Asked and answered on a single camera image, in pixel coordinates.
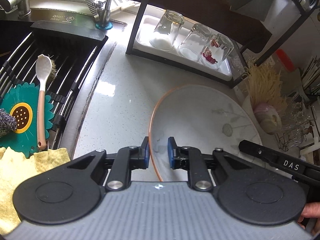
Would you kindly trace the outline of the person's right hand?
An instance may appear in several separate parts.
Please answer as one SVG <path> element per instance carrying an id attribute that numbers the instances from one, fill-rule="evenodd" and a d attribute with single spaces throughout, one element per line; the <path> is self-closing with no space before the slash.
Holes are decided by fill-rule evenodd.
<path id="1" fill-rule="evenodd" d="M 302 227 L 305 228 L 305 226 L 302 224 L 302 221 L 304 218 L 316 218 L 317 222 L 311 232 L 315 235 L 319 232 L 320 230 L 320 203 L 319 202 L 314 202 L 314 203 L 308 203 L 305 205 L 299 219 L 298 219 L 298 224 Z"/>

